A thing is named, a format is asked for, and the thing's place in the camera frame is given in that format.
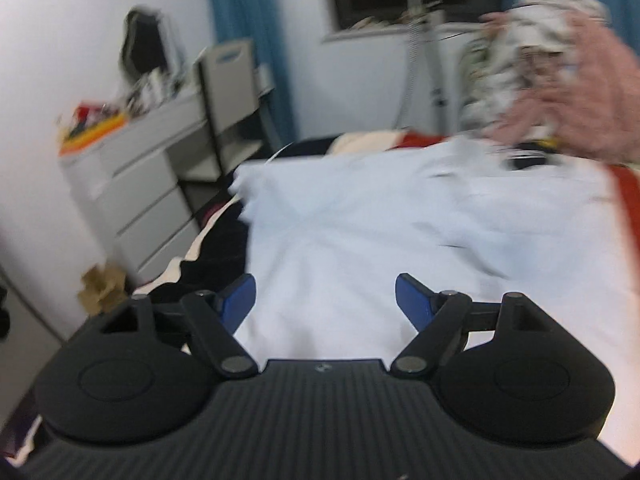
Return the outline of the cardboard box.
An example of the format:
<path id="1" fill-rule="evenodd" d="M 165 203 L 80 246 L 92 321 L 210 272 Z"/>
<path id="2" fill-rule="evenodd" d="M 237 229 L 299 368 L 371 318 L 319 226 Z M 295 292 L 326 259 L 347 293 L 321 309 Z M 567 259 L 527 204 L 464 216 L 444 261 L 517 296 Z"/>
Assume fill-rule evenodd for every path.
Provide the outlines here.
<path id="1" fill-rule="evenodd" d="M 116 264 L 93 266 L 81 277 L 84 288 L 77 299 L 89 316 L 111 312 L 128 297 L 126 281 L 126 272 Z"/>

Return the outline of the white drawer dresser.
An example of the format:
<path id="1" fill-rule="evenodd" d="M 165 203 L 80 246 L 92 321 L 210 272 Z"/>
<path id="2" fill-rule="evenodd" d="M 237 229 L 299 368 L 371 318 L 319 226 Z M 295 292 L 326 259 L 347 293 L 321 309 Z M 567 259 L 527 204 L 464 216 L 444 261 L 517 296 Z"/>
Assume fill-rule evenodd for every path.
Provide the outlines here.
<path id="1" fill-rule="evenodd" d="M 203 126 L 200 97 L 186 93 L 60 157 L 70 192 L 107 259 L 136 285 L 155 280 L 198 236 L 167 151 Z"/>

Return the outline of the garment steamer stand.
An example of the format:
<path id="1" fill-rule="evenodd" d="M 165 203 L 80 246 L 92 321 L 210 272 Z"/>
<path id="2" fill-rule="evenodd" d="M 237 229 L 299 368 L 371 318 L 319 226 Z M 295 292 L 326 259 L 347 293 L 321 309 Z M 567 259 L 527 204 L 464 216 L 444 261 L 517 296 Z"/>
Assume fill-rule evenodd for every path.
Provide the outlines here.
<path id="1" fill-rule="evenodd" d="M 440 133 L 448 130 L 447 105 L 445 91 L 444 63 L 440 55 L 440 39 L 437 33 L 439 0 L 407 0 L 408 24 L 408 61 L 404 88 L 401 91 L 394 127 L 407 127 L 413 104 L 414 90 L 419 79 L 420 66 L 423 66 L 430 80 L 430 104 L 435 126 Z"/>

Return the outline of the orange box on dresser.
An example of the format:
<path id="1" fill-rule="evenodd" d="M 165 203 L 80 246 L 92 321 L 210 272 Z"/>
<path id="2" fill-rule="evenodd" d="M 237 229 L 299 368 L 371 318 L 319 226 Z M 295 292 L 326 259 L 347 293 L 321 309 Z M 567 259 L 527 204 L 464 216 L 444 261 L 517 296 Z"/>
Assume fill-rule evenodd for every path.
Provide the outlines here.
<path id="1" fill-rule="evenodd" d="M 58 120 L 58 156 L 77 154 L 128 122 L 128 114 L 117 105 L 81 101 L 69 118 Z"/>

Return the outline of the grey black chair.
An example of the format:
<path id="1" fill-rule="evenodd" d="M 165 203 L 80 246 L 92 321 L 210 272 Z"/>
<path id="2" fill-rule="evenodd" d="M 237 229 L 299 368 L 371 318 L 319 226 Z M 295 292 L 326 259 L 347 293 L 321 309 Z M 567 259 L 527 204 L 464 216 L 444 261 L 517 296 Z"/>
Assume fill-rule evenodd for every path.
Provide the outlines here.
<path id="1" fill-rule="evenodd" d="M 207 143 L 179 162 L 178 178 L 194 185 L 226 186 L 235 168 L 278 140 L 265 132 L 246 136 L 240 125 L 264 110 L 274 89 L 270 68 L 258 65 L 254 41 L 241 38 L 204 49 L 194 63 Z"/>

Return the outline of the pink fluffy blanket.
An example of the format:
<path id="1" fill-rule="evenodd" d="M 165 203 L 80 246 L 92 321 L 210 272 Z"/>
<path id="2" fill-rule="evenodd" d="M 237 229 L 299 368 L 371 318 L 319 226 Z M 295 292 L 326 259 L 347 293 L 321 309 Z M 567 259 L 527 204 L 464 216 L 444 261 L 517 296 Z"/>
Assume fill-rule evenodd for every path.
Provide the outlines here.
<path id="1" fill-rule="evenodd" d="M 566 154 L 613 164 L 639 161 L 639 58 L 611 29 L 582 12 L 567 14 L 577 70 L 562 81 L 555 68 L 520 93 L 486 133 L 519 144 L 536 126 L 552 125 L 551 137 Z"/>

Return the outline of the beige hoodie on pile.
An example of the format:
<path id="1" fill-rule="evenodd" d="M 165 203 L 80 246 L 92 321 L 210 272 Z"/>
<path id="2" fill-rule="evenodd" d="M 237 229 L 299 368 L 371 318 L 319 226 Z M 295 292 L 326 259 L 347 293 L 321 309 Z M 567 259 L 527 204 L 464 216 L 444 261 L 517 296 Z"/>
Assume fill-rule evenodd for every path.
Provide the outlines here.
<path id="1" fill-rule="evenodd" d="M 460 58 L 462 129 L 487 130 L 506 118 L 524 91 L 573 78 L 572 12 L 611 23 L 599 0 L 515 0 L 511 9 L 488 15 Z"/>

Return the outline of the wavy frame mirror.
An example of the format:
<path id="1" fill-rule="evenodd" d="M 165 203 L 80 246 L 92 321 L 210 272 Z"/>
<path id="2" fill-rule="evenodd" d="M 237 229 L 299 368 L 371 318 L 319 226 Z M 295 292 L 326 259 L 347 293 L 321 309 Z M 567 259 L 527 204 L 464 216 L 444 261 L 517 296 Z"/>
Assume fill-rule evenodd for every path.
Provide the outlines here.
<path id="1" fill-rule="evenodd" d="M 175 77 L 179 61 L 168 16 L 147 6 L 133 6 L 126 14 L 119 53 L 119 66 L 128 84 L 136 84 L 154 70 Z"/>

